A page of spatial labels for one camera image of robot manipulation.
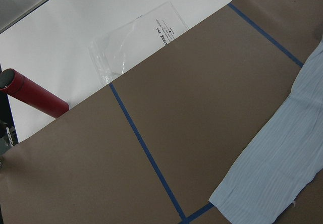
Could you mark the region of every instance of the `red bottle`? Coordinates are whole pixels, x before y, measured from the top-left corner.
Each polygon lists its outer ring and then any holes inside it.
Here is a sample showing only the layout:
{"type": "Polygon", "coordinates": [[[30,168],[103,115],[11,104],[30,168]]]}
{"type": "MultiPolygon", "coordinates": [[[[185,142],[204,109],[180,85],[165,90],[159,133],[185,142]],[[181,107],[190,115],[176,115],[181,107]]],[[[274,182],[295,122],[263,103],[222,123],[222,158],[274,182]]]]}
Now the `red bottle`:
{"type": "Polygon", "coordinates": [[[69,110],[69,105],[14,69],[0,73],[0,91],[36,109],[58,118],[69,110]]]}

